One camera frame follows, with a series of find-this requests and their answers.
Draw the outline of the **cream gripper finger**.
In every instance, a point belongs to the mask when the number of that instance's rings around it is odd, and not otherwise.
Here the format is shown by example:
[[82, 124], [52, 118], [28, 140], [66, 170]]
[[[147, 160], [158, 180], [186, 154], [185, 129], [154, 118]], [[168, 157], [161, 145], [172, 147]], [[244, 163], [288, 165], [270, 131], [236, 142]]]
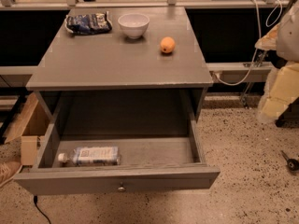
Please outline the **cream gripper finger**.
[[264, 94], [258, 104], [257, 120], [276, 121], [299, 97], [299, 63], [287, 62], [280, 69], [274, 67], [268, 74]]
[[277, 37], [278, 37], [278, 27], [275, 25], [266, 35], [261, 37], [256, 43], [255, 48], [261, 50], [276, 50], [277, 49]]

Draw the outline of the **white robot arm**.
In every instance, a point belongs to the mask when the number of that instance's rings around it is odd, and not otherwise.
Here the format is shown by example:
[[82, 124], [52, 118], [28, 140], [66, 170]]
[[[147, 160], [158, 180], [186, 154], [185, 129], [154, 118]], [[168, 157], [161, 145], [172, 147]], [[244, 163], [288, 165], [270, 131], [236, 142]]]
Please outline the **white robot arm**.
[[272, 50], [286, 61], [283, 67], [270, 71], [264, 85], [264, 95], [258, 104], [258, 121], [270, 123], [299, 98], [299, 1], [256, 42], [255, 47]]

